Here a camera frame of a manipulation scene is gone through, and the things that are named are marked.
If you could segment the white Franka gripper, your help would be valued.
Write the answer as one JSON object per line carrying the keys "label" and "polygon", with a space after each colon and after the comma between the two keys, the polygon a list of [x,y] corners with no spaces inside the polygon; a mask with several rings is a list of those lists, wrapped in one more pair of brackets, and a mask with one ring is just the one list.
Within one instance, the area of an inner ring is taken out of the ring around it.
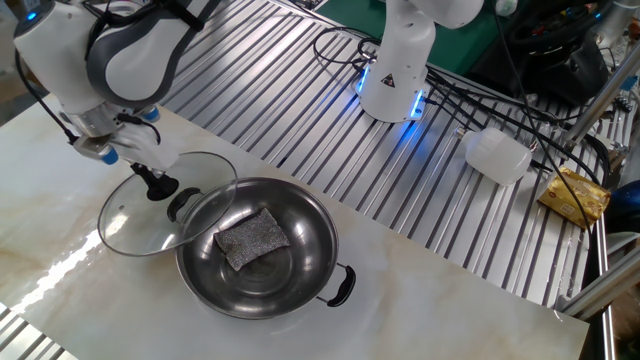
{"label": "white Franka gripper", "polygon": [[158,178],[149,169],[166,171],[173,166],[178,152],[164,140],[158,141],[156,132],[145,125],[125,123],[109,135],[109,144],[130,168],[140,176],[149,189],[156,188]]}

